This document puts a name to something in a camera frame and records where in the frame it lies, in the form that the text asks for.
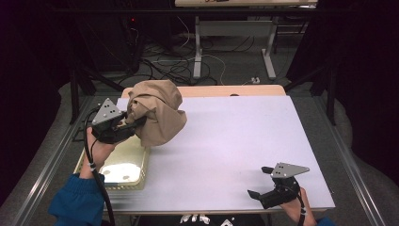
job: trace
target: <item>white desk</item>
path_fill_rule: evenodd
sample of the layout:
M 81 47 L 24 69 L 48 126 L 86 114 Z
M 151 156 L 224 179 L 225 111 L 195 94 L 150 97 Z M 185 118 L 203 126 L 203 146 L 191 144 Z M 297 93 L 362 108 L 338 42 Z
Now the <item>white desk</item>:
M 282 87 L 205 87 L 204 93 L 219 89 L 220 95 L 250 95 L 255 89 L 267 95 L 268 88 L 274 89 L 269 92 L 274 96 L 186 97 L 189 90 L 201 87 L 182 88 L 180 109 L 186 111 L 186 126 L 169 143 L 152 147 L 143 190 L 109 191 L 114 211 L 133 215 L 276 211 L 278 207 L 263 210 L 247 190 L 271 191 L 272 179 L 261 167 L 273 168 L 277 162 L 310 168 L 296 179 L 306 187 L 312 209 L 333 208 L 294 105 Z
M 210 0 L 176 0 L 176 7 L 184 8 L 214 8 L 214 7 L 283 7 L 283 6 L 309 6 L 317 0 L 229 0 L 217 2 Z M 200 77 L 202 50 L 200 36 L 258 36 L 268 37 L 266 48 L 262 49 L 263 61 L 270 79 L 276 79 L 270 52 L 276 35 L 278 17 L 273 21 L 200 21 L 196 17 L 196 61 L 193 76 Z

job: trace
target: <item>fabric fold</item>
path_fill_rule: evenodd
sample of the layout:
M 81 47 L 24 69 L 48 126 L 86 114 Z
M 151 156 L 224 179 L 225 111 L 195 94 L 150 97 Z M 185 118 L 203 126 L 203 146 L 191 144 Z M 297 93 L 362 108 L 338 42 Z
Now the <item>fabric fold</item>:
M 136 128 L 143 147 L 159 146 L 173 139 L 185 126 L 187 117 L 179 110 L 182 94 L 169 80 L 149 80 L 135 84 L 129 92 L 126 123 L 146 116 Z

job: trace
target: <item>white tabletop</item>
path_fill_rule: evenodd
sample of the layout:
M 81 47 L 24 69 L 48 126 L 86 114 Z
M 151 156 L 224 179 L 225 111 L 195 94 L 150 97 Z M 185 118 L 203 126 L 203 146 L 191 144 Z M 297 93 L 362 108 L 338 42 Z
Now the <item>white tabletop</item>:
M 310 168 L 295 178 L 312 209 L 335 207 L 289 96 L 189 97 L 180 109 L 187 124 L 152 147 L 144 189 L 109 192 L 115 212 L 259 213 L 247 190 L 273 190 L 261 167 L 278 162 Z
M 308 6 L 317 0 L 229 0 L 217 2 L 210 0 L 176 0 L 176 7 L 266 7 L 266 6 Z

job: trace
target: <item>metal rod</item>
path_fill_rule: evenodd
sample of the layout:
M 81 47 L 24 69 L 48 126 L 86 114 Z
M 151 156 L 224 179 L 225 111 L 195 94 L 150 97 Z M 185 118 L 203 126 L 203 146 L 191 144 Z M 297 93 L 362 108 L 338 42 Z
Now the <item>metal rod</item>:
M 135 15 L 153 16 L 347 16 L 353 9 L 318 8 L 163 8 L 163 9 L 80 9 L 50 8 L 59 15 L 95 14 L 95 15 Z

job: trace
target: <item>black curtain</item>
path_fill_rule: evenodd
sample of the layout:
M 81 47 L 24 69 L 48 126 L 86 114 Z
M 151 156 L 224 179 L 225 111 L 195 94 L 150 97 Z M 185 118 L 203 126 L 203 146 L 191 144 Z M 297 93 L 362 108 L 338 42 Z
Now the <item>black curtain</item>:
M 399 185 L 399 4 L 321 0 L 318 7 L 359 13 L 313 18 L 287 77 L 298 80 L 339 53 L 336 97 L 352 123 L 352 150 Z M 319 94 L 327 73 L 312 81 Z
M 69 81 L 51 23 L 40 1 L 0 3 L 0 204 L 35 156 Z

